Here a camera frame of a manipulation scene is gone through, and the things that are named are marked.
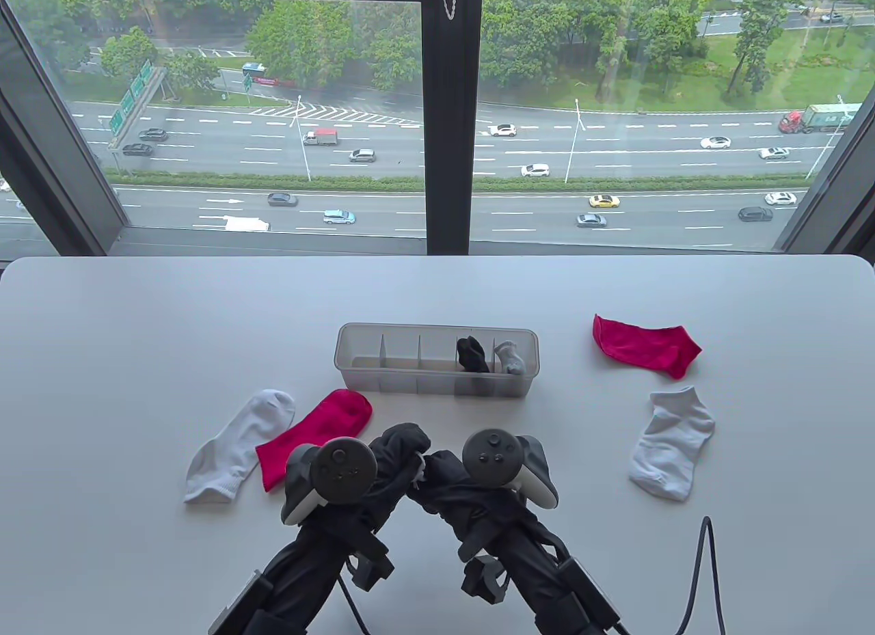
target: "clear plastic container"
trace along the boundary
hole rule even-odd
[[[481,343],[491,373],[462,368],[456,342],[468,336]],[[503,372],[494,353],[503,341],[516,344],[526,365],[523,375]],[[334,366],[354,391],[522,398],[541,362],[538,337],[530,329],[347,323],[340,328]]]

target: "car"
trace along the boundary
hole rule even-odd
[[[122,154],[126,157],[151,157],[155,150],[151,145],[147,144],[131,144],[125,145],[122,148]]]
[[[365,150],[365,148],[362,148],[361,150],[353,150],[349,153],[350,161],[374,163],[376,161],[376,158],[377,156],[374,150]]]
[[[769,222],[775,214],[765,206],[746,206],[738,211],[738,219],[746,223]]]
[[[489,135],[491,135],[491,136],[516,136],[516,126],[513,126],[513,125],[491,125],[489,127]]]
[[[153,126],[150,129],[144,129],[140,132],[139,138],[141,141],[166,141],[170,137],[163,129],[158,129]]]
[[[787,148],[762,148],[759,151],[760,159],[785,159],[790,156]]]
[[[579,228],[606,228],[607,218],[600,213],[581,213],[578,216]]]
[[[549,178],[550,166],[546,163],[532,163],[522,166],[521,173],[525,178]]]
[[[795,193],[767,193],[766,204],[796,204]]]
[[[706,150],[725,150],[732,141],[725,136],[712,136],[711,138],[702,139],[702,147]]]
[[[593,209],[610,209],[610,207],[619,206],[619,198],[613,195],[593,195],[590,198],[590,206]]]
[[[268,195],[269,206],[297,206],[297,195],[288,193],[270,193]]]
[[[322,222],[330,225],[353,225],[355,214],[346,209],[334,209],[325,212],[325,215],[322,216]]]

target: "highway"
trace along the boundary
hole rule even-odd
[[[115,161],[107,152],[112,136],[105,124],[113,107],[91,102],[72,102],[68,106],[85,141],[101,163],[112,167]],[[340,144],[310,146],[306,150],[298,137],[294,108],[147,107],[141,118],[142,128],[166,129],[169,140],[154,144],[155,154],[150,158],[116,156],[121,167],[131,170],[306,175],[309,165],[310,173],[316,176],[421,176],[425,167],[422,125],[398,116],[397,110],[390,111],[391,116],[387,116],[387,111],[364,110],[376,106],[366,103],[355,114],[332,118],[331,114],[337,114],[343,105],[332,105],[333,111],[313,111],[316,105],[308,102],[302,113],[305,109],[310,115],[300,119],[301,129],[333,126],[338,129]],[[381,120],[385,117],[399,122]],[[571,176],[634,178],[807,172],[827,145],[829,135],[782,135],[777,128],[779,117],[781,113],[650,116],[584,113],[584,129],[578,128],[575,141],[574,113],[481,105],[474,175],[512,178],[520,175],[522,166],[547,163],[552,175],[562,178],[572,142]],[[519,132],[516,138],[488,135],[490,124],[503,122],[516,125]],[[134,126],[123,144],[137,141],[139,129]],[[730,150],[703,150],[700,140],[713,135],[732,138]],[[789,148],[790,157],[763,161],[757,154],[763,147]],[[348,154],[356,148],[375,150],[376,162],[350,163]]]
[[[805,189],[791,189],[804,206]],[[297,207],[268,206],[268,191],[116,186],[135,226],[221,230],[225,216],[259,217],[272,232],[326,235],[425,237],[425,198],[421,195],[359,195],[298,191]],[[3,194],[0,223],[25,222],[15,198]],[[763,206],[765,191],[680,191],[615,193],[615,209],[593,210],[587,198],[568,195],[475,195],[472,238],[476,241],[534,241],[601,245],[653,245],[733,250],[769,250],[795,207],[771,207],[775,219],[744,223],[738,209]],[[326,225],[327,209],[347,209],[354,225]],[[581,213],[601,213],[604,229],[575,226]]]
[[[799,13],[791,13],[787,16],[787,22],[784,22],[784,29],[826,29],[830,26],[835,29],[841,29],[847,25],[847,18],[851,12],[854,14],[853,26],[871,27],[875,25],[875,16],[873,16],[872,11],[865,11],[860,9],[860,7],[847,8],[837,6],[835,7],[835,12],[843,14],[845,20],[836,23],[822,23],[819,18],[822,14],[829,13],[829,7],[816,10],[816,13],[810,18]],[[714,20],[706,28],[707,19],[708,16],[703,16],[699,20],[698,32],[700,35],[704,33],[706,36],[728,36],[730,34],[737,34],[741,28],[741,13],[738,11],[715,13]]]

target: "sock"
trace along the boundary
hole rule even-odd
[[[502,341],[495,347],[495,354],[501,360],[501,366],[504,372],[510,375],[525,375],[526,363],[522,361],[522,357],[516,351],[516,344],[513,341]]]
[[[646,329],[609,321],[596,314],[593,338],[608,357],[681,379],[702,351],[681,326]]]
[[[185,475],[185,503],[230,503],[256,468],[256,446],[281,434],[295,418],[291,396],[257,392],[225,428],[200,447]]]
[[[459,363],[469,373],[489,373],[487,354],[484,352],[481,342],[473,337],[460,338],[456,342],[456,352],[459,354]]]
[[[322,446],[338,436],[358,436],[371,420],[374,408],[356,391],[337,389],[304,417],[277,438],[256,447],[262,463],[262,482],[271,491],[285,480],[285,466],[291,451],[301,444]]]
[[[653,392],[650,401],[653,420],[632,453],[629,478],[654,496],[687,500],[699,451],[714,434],[714,420],[693,386]]]

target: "white car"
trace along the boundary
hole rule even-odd
[[[513,125],[490,125],[491,136],[516,136],[516,126]]]
[[[762,148],[759,151],[760,159],[785,159],[790,156],[787,148]]]
[[[796,204],[795,193],[767,193],[766,204]]]
[[[550,166],[546,163],[532,163],[522,166],[521,173],[525,178],[549,178]]]
[[[702,147],[706,150],[724,150],[732,145],[732,141],[725,136],[712,136],[702,139]]]

